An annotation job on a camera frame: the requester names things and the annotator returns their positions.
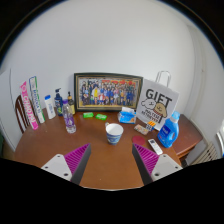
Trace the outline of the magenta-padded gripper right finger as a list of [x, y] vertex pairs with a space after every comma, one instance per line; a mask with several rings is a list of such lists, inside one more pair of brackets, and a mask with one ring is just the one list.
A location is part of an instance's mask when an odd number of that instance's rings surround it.
[[132, 145], [132, 154], [144, 185], [150, 184], [182, 169], [182, 167], [167, 154], [157, 155], [138, 144]]

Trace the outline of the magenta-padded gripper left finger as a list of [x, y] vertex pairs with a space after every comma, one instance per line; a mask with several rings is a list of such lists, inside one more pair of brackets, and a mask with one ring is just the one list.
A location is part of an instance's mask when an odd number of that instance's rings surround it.
[[66, 155], [56, 154], [42, 169], [79, 185], [90, 154], [91, 145], [85, 144]]

